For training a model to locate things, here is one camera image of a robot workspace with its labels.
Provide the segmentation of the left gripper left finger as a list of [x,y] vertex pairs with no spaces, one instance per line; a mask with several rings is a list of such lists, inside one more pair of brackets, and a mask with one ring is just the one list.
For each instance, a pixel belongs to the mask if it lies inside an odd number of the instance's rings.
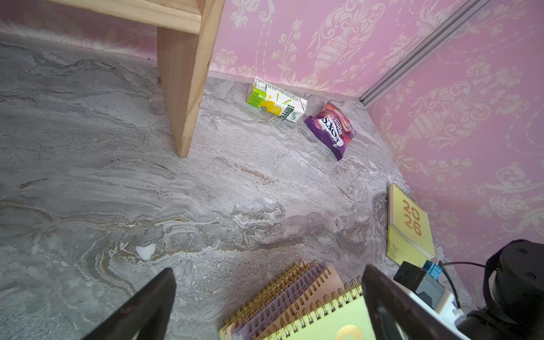
[[85,339],[164,339],[176,296],[174,272],[166,268]]

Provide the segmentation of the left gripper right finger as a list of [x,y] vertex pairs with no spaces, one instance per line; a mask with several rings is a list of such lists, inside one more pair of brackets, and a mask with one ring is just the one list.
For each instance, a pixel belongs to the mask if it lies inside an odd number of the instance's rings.
[[365,267],[361,287],[377,339],[458,339],[433,310],[420,304],[374,265]]

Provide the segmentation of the green calendar back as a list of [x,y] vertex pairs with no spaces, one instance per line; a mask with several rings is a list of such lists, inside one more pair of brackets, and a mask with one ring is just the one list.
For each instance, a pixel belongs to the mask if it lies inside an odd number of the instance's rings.
[[325,296],[264,336],[265,339],[374,339],[362,278]]

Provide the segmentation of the pink calendar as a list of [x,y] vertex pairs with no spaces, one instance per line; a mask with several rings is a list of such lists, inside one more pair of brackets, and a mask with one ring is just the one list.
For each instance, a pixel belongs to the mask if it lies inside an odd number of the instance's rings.
[[325,304],[324,297],[330,299],[332,293],[343,289],[344,284],[333,266],[327,266],[323,273],[311,283],[306,290],[286,308],[276,320],[269,325],[256,339],[265,339],[286,325],[300,319],[309,312]]
[[231,339],[232,336],[228,335],[228,331],[233,331],[237,328],[238,324],[243,322],[248,315],[252,315],[255,310],[259,311],[262,305],[266,305],[271,299],[271,294],[277,288],[287,286],[288,283],[292,283],[296,280],[300,274],[304,273],[307,269],[309,262],[299,260],[293,262],[287,269],[277,275],[272,281],[268,282],[257,294],[246,301],[240,308],[235,310],[231,316],[224,320],[224,326],[227,325],[225,337]]

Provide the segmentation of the purple calendar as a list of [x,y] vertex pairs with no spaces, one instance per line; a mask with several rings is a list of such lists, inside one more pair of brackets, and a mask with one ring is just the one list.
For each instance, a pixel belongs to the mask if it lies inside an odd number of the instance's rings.
[[248,314],[247,318],[239,323],[235,330],[228,331],[228,335],[232,336],[231,339],[256,339],[271,325],[271,322],[278,318],[283,308],[298,298],[326,268],[326,262],[316,260],[309,262],[304,273],[300,274],[292,283],[288,283],[287,286],[276,288],[271,294],[272,299],[266,305],[262,305],[262,308],[259,311],[255,310],[252,315]]

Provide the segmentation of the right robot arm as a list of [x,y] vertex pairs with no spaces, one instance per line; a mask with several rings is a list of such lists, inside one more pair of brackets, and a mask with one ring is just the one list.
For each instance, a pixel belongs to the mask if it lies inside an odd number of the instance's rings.
[[458,331],[469,339],[543,338],[543,245],[520,239],[485,265],[485,306],[467,314]]

